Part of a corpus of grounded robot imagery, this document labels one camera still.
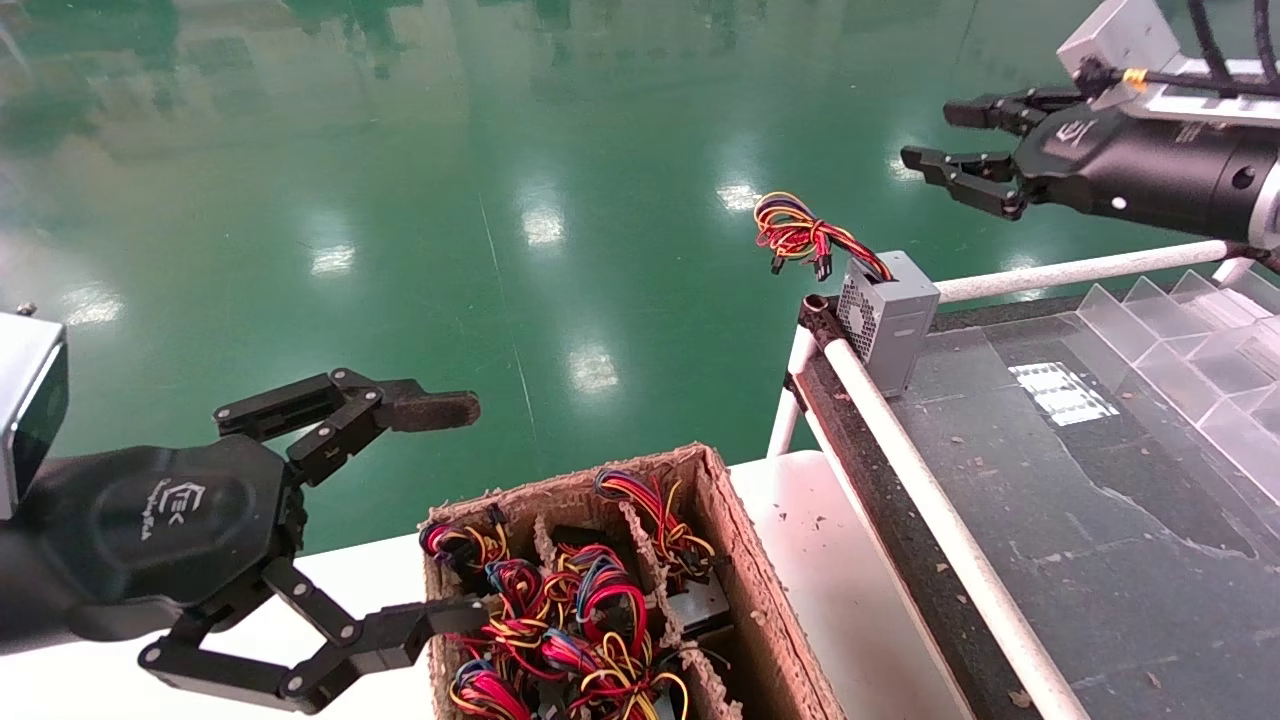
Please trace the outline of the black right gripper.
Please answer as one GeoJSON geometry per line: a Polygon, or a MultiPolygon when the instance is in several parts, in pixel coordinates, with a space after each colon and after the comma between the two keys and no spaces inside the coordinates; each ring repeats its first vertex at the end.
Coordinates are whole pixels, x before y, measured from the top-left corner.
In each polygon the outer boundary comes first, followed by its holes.
{"type": "Polygon", "coordinates": [[[1117,109],[1094,110],[1084,101],[1078,90],[1065,87],[951,100],[943,105],[948,126],[1029,133],[1015,161],[1010,152],[919,146],[902,147],[900,159],[954,201],[1010,222],[1021,218],[1028,201],[1266,243],[1265,128],[1137,118],[1117,109]]]}

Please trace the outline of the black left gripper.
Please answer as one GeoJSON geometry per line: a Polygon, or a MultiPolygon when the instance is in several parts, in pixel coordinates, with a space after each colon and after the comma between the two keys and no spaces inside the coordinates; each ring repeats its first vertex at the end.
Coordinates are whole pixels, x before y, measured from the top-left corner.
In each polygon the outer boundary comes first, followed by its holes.
{"type": "Polygon", "coordinates": [[[472,391],[337,368],[218,409],[225,438],[207,446],[47,461],[3,523],[1,650],[170,628],[138,656],[161,683],[319,714],[358,679],[411,667],[431,638],[479,630],[489,614],[458,597],[353,618],[291,560],[306,524],[300,486],[319,486],[388,430],[451,430],[480,415],[472,391]],[[260,445],[296,430],[285,460],[260,445]],[[288,667],[202,648],[269,596],[320,633],[310,657],[288,667]]]}

